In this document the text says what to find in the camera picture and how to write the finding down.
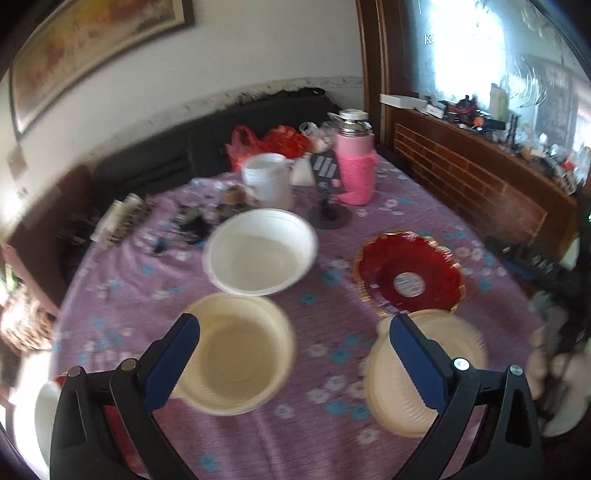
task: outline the floral tablecloth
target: floral tablecloth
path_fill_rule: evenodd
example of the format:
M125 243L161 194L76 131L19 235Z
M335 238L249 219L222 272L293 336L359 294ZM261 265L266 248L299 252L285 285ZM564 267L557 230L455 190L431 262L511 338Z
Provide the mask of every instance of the floral tablecloth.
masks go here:
M202 270L202 245L188 246L170 230L177 202L213 206L233 174L191 184L154 198L151 217L123 243L91 248L56 322L53 372L73 365L87 372L112 369L161 338L190 303L214 293ZM302 216L317 203L314 189L295 189ZM365 358L378 318L361 302L350 274L364 242L380 232L414 231L434 237L457 256L467 299L457 314L484 335L491 368L524 365L528 338L539 327L527 299L480 240L448 208L385 160L370 204L351 207L353 221L337 231L317 230L320 253L310 273L271 299L297 334L294 371L268 404L235 417L214 417L171 399L155 418L200 478L388 479L419 440L380 428L365 403ZM166 251L155 256L154 242ZM461 465L477 418L460 442L449 471Z

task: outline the screw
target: screw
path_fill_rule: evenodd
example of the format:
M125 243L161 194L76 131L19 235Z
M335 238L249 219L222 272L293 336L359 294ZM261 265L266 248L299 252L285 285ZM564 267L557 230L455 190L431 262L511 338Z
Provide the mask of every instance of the screw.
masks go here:
M509 367L509 372L511 372L516 377L523 375L523 369L519 365L511 365Z
M82 367L76 365L68 370L68 377L77 377L82 372Z
M137 360L135 358L126 358L121 362L121 370L129 372L133 370L137 364Z
M465 358L456 358L453 361L453 366L456 367L458 370L468 370L470 368L470 362Z

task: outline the red glass plate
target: red glass plate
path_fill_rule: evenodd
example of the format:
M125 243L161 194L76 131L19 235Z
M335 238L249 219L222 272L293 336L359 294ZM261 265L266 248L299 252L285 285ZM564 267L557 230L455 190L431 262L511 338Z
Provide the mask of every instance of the red glass plate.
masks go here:
M384 233L366 244L355 262L355 280L363 301L390 314L453 312L466 296L452 253L413 232Z

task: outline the picture frame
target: picture frame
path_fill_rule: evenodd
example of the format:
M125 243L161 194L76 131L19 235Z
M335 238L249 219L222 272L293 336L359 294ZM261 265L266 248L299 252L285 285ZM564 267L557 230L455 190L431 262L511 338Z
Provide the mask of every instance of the picture frame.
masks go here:
M194 25L191 0L69 0L18 52L9 74L19 140L68 89L121 53Z

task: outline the plastic bag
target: plastic bag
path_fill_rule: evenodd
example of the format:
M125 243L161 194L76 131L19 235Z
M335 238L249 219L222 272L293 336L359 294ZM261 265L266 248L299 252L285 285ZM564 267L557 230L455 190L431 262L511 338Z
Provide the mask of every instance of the plastic bag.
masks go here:
M232 132L232 143L226 144L226 152L232 164L232 170L240 170L240 166L254 155L263 153L261 141L255 133L244 125L237 125Z
M262 139L265 152L279 153L287 158L300 158L310 148L310 140L295 128L280 125Z

